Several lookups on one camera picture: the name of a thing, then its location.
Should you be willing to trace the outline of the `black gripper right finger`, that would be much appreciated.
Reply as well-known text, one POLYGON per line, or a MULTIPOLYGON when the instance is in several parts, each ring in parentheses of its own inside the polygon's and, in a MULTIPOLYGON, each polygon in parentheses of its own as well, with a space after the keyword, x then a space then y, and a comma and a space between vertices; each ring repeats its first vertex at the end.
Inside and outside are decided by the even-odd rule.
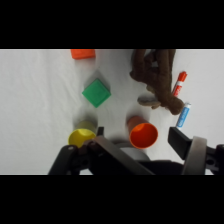
POLYGON ((190 139, 176 127, 169 129, 168 143, 184 161, 182 175, 203 175, 206 169, 224 175, 224 144, 211 148, 205 138, 190 139))

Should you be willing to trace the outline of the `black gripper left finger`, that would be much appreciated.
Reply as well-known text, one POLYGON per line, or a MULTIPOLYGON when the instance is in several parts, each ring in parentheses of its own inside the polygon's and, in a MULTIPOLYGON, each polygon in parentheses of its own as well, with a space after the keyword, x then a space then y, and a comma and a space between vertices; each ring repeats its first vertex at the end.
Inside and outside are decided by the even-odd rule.
POLYGON ((153 175, 153 172, 123 152, 104 137, 99 127, 97 136, 81 148, 65 145, 54 160, 49 175, 79 175, 88 169, 94 175, 153 175))

